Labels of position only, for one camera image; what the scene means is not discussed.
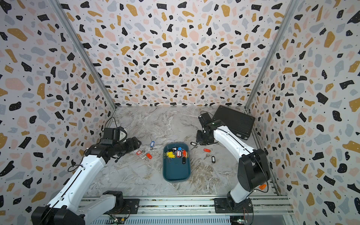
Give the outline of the teal plastic storage box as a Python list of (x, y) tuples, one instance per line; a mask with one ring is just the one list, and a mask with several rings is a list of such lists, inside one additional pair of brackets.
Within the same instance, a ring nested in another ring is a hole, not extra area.
[[(173, 152), (176, 158), (168, 158)], [(191, 175), (189, 147), (184, 142), (173, 142), (163, 149), (163, 177), (168, 182), (184, 182)]]

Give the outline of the blue tag key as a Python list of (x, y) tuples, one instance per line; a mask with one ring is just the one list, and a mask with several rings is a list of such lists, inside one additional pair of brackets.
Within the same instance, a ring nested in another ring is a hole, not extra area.
[(150, 144), (150, 150), (153, 150), (153, 149), (154, 149), (154, 145), (155, 145), (155, 142), (152, 141), (151, 144)]

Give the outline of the white black tag key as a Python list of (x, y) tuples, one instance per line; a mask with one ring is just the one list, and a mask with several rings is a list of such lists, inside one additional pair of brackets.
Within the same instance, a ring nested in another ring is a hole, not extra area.
[(198, 147), (198, 143), (190, 142), (190, 144), (193, 146), (192, 150)]

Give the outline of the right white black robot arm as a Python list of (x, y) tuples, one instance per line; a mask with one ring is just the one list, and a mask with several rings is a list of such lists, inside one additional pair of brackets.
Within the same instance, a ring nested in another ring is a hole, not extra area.
[(269, 164), (266, 153), (262, 149), (254, 149), (240, 138), (220, 120), (203, 125), (197, 131), (196, 143), (210, 145), (222, 144), (238, 161), (238, 183), (228, 192), (226, 204), (231, 212), (239, 212), (251, 204), (249, 196), (254, 190), (268, 184), (270, 179)]

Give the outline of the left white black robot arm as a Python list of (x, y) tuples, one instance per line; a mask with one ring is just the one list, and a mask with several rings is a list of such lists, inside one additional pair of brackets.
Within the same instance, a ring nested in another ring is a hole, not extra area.
[(103, 167), (114, 158), (140, 148), (141, 141), (128, 138), (113, 145), (94, 144), (85, 153), (78, 169), (62, 190), (46, 205), (37, 207), (31, 215), (34, 225), (89, 225), (104, 214), (131, 213), (121, 191), (106, 191), (83, 208), (79, 204), (89, 186)]

